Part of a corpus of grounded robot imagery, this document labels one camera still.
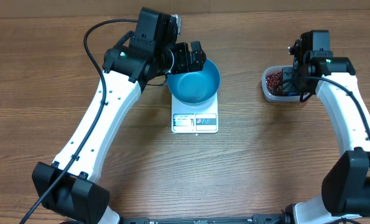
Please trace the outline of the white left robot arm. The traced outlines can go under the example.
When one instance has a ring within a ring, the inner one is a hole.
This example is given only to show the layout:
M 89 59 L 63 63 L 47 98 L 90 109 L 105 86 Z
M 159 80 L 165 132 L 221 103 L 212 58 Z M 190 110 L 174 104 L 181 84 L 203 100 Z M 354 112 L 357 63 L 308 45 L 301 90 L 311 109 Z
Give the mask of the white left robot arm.
M 36 206 L 77 223 L 121 223 L 98 181 L 122 121 L 150 80 L 198 72 L 206 61 L 198 41 L 177 42 L 177 15 L 143 8 L 135 23 L 96 66 L 97 91 L 73 136 L 52 163 L 39 162 L 32 173 Z

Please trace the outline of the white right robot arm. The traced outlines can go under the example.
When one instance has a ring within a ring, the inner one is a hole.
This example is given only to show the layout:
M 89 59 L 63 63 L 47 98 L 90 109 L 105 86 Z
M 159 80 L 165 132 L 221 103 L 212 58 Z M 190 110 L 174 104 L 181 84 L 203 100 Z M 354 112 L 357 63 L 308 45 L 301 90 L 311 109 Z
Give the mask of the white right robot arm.
M 292 223 L 353 223 L 370 217 L 370 114 L 347 57 L 334 57 L 327 30 L 303 33 L 289 53 L 291 67 L 282 69 L 274 93 L 316 95 L 323 103 L 339 144 L 340 158 L 323 179 L 321 194 L 290 206 Z

